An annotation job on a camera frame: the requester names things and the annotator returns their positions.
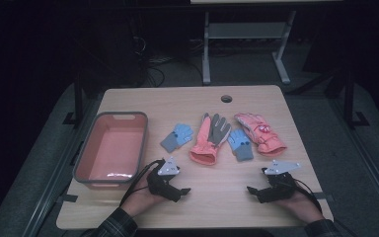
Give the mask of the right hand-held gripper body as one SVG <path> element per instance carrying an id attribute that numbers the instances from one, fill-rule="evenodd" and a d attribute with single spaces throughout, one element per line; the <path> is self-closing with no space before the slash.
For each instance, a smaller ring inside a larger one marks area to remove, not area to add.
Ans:
<path id="1" fill-rule="evenodd" d="M 299 163 L 273 160 L 267 168 L 262 168 L 270 184 L 268 191 L 262 196 L 269 196 L 270 202 L 291 198 L 296 184 L 289 172 L 300 167 Z"/>

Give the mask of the person's left hand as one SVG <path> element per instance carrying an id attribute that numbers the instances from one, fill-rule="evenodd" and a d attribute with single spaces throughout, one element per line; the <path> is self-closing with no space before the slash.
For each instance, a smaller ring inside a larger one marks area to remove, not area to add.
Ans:
<path id="1" fill-rule="evenodd" d="M 165 201 L 163 197 L 152 195 L 148 189 L 147 171 L 135 185 L 133 192 L 120 206 L 129 216 L 135 217 L 147 211 L 158 203 Z"/>

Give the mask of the pink basket with grey rim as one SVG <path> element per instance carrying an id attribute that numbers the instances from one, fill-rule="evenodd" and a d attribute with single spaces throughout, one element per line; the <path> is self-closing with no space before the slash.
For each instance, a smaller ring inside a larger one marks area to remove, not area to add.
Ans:
<path id="1" fill-rule="evenodd" d="M 105 112 L 93 120 L 73 171 L 89 189 L 123 188 L 137 176 L 148 136 L 142 112 Z"/>

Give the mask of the pink glove with red print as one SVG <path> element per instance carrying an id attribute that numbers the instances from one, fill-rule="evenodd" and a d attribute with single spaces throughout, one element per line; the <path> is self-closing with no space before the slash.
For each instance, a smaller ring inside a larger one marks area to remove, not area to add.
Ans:
<path id="1" fill-rule="evenodd" d="M 258 152 L 261 155 L 276 157 L 287 149 L 261 115 L 238 113 L 234 115 L 234 118 L 241 124 L 248 137 L 258 145 Z"/>

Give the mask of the person's right hand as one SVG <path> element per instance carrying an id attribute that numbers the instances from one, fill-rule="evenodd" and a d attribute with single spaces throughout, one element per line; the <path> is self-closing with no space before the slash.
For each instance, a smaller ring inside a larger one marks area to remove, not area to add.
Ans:
<path id="1" fill-rule="evenodd" d="M 295 192 L 291 198 L 277 200 L 274 204 L 287 209 L 306 224 L 325 219 L 318 207 L 299 192 Z"/>

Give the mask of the small blue knit glove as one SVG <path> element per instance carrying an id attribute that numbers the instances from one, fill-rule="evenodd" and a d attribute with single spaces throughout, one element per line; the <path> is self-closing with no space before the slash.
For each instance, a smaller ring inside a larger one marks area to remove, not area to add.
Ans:
<path id="1" fill-rule="evenodd" d="M 231 131 L 227 141 L 239 162 L 252 160 L 254 158 L 251 140 L 243 129 Z"/>
<path id="2" fill-rule="evenodd" d="M 161 146 L 171 153 L 192 140 L 193 131 L 189 125 L 178 123 L 174 129 L 161 141 Z"/>

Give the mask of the black stand post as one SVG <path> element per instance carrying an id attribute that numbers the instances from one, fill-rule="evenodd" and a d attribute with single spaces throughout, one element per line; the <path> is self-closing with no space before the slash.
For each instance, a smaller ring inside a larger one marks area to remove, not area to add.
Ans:
<path id="1" fill-rule="evenodd" d="M 369 122 L 365 115 L 353 108 L 353 101 L 354 77 L 353 74 L 348 71 L 344 86 L 343 119 L 351 129 L 355 129 L 357 126 L 368 126 Z"/>
<path id="2" fill-rule="evenodd" d="M 64 124 L 71 124 L 77 128 L 83 119 L 83 96 L 81 87 L 81 76 L 77 73 L 73 83 L 74 88 L 74 111 L 69 112 L 63 121 Z"/>

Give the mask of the grey metal stand frame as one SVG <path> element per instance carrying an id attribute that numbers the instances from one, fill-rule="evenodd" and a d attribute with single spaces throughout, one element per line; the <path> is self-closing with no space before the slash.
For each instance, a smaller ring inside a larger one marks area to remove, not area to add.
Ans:
<path id="1" fill-rule="evenodd" d="M 285 22 L 270 23 L 211 23 L 209 13 L 204 14 L 202 84 L 210 85 L 209 42 L 211 40 L 280 40 L 277 51 L 272 53 L 272 60 L 281 82 L 288 85 L 291 80 L 282 61 L 291 33 L 295 11 L 288 14 Z"/>

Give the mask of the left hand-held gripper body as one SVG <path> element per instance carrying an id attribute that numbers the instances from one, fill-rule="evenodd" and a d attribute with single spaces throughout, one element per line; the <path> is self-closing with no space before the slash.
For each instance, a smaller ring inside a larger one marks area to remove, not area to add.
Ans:
<path id="1" fill-rule="evenodd" d="M 158 196 L 179 196 L 181 191 L 169 184 L 179 173 L 173 157 L 160 160 L 159 165 L 147 177 L 150 193 Z"/>

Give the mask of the pink glove with grey palm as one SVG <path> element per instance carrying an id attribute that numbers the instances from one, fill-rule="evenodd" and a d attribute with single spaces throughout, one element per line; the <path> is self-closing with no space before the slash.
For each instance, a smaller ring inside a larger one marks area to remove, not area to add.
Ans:
<path id="1" fill-rule="evenodd" d="M 195 146 L 189 151 L 189 158 L 202 165 L 214 165 L 217 152 L 231 131 L 231 124 L 226 118 L 205 113 L 196 137 Z"/>

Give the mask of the metal frame rail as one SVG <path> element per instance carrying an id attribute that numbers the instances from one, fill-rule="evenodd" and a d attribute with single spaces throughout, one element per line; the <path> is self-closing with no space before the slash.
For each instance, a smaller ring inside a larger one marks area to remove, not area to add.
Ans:
<path id="1" fill-rule="evenodd" d="M 30 201 L 33 209 L 22 228 L 22 237 L 38 236 L 57 199 L 69 186 L 73 163 L 100 103 L 99 100 L 86 100 L 84 117 L 78 125 L 64 121 L 73 111 L 68 101 L 60 101 L 51 113 L 24 165 L 28 181 L 26 191 L 32 191 L 35 200 Z"/>
<path id="2" fill-rule="evenodd" d="M 369 121 L 362 112 L 349 112 L 346 102 L 330 100 L 331 108 L 358 153 L 359 163 L 368 173 L 379 196 L 379 122 Z"/>

